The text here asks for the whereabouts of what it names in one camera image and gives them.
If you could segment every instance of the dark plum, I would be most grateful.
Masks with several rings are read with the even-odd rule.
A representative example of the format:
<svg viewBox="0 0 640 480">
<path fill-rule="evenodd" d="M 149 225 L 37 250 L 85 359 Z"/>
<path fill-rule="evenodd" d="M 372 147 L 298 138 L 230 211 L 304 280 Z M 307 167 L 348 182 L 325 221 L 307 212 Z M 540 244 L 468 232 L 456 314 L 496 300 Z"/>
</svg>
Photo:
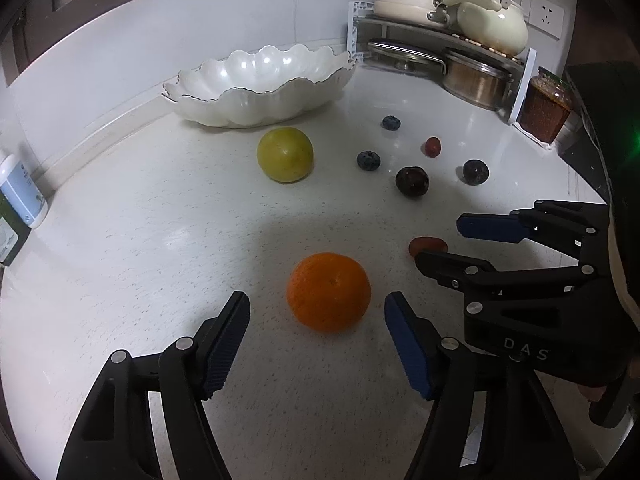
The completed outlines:
<svg viewBox="0 0 640 480">
<path fill-rule="evenodd" d="M 429 176 L 418 166 L 402 168 L 396 174 L 396 186 L 403 195 L 416 198 L 424 195 L 429 189 Z"/>
</svg>

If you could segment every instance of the green plum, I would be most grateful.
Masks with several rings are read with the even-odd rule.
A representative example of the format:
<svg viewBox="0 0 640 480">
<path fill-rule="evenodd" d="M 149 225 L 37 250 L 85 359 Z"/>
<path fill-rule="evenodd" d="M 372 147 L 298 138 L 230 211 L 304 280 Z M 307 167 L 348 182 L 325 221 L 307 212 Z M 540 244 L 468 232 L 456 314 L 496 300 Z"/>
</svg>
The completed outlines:
<svg viewBox="0 0 640 480">
<path fill-rule="evenodd" d="M 297 128 L 282 126 L 265 133 L 258 143 L 258 164 L 269 178 L 295 182 L 307 176 L 314 163 L 314 147 Z"/>
</svg>

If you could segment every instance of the blueberry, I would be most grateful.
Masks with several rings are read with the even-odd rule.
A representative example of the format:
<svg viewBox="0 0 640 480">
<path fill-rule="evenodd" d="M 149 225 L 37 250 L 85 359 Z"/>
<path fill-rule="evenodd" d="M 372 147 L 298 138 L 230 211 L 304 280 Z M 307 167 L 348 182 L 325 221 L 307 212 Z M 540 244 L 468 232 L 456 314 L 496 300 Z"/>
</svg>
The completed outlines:
<svg viewBox="0 0 640 480">
<path fill-rule="evenodd" d="M 402 168 L 396 174 L 396 186 L 403 195 L 416 198 L 424 195 L 429 189 L 429 177 L 426 171 L 418 166 Z"/>
<path fill-rule="evenodd" d="M 462 166 L 462 175 L 470 186 L 478 186 L 489 178 L 489 168 L 482 160 L 472 158 Z"/>
<path fill-rule="evenodd" d="M 394 132 L 400 127 L 400 119 L 393 117 L 393 115 L 388 115 L 382 119 L 382 127 L 385 130 L 391 130 Z"/>
<path fill-rule="evenodd" d="M 356 161 L 364 171 L 376 171 L 380 167 L 380 156 L 376 152 L 361 152 Z"/>
</svg>

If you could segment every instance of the grape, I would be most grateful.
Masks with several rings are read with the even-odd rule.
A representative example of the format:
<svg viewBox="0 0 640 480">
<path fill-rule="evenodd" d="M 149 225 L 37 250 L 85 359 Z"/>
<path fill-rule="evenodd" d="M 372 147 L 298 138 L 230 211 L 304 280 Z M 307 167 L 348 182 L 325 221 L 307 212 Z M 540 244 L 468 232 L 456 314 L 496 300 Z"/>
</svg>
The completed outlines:
<svg viewBox="0 0 640 480">
<path fill-rule="evenodd" d="M 489 178 L 489 168 L 482 160 L 472 158 L 462 166 L 462 175 L 470 186 L 478 186 Z"/>
<path fill-rule="evenodd" d="M 431 158 L 440 155 L 442 151 L 442 145 L 438 137 L 429 137 L 427 142 L 424 143 L 424 153 Z"/>
<path fill-rule="evenodd" d="M 420 236 L 414 238 L 411 240 L 411 243 L 409 243 L 409 254 L 412 258 L 415 258 L 420 251 L 438 251 L 441 253 L 447 253 L 449 251 L 449 247 L 441 238 Z"/>
<path fill-rule="evenodd" d="M 262 136 L 257 156 L 258 164 L 269 178 L 278 182 L 295 182 L 311 171 L 314 147 L 299 129 L 281 127 Z"/>
</svg>

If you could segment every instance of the metal rack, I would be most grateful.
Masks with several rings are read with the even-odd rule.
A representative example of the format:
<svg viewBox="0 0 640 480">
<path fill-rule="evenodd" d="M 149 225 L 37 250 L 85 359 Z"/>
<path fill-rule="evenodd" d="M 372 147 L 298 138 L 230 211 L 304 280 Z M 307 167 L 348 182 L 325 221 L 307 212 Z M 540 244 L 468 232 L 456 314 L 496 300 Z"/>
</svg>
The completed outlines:
<svg viewBox="0 0 640 480">
<path fill-rule="evenodd" d="M 436 30 L 434 28 L 416 25 L 414 23 L 399 22 L 376 16 L 374 4 L 371 2 L 350 2 L 348 16 L 347 50 L 353 59 L 367 62 L 371 58 L 367 43 L 373 38 L 401 40 L 415 46 L 426 48 L 434 54 L 444 54 L 446 50 L 455 49 L 462 54 L 471 54 L 492 66 L 507 70 L 513 77 L 513 91 L 515 97 L 507 110 L 506 121 L 513 124 L 524 101 L 527 85 L 533 72 L 536 51 L 527 49 L 525 59 L 508 57 L 492 48 L 464 38 L 450 30 Z"/>
</svg>

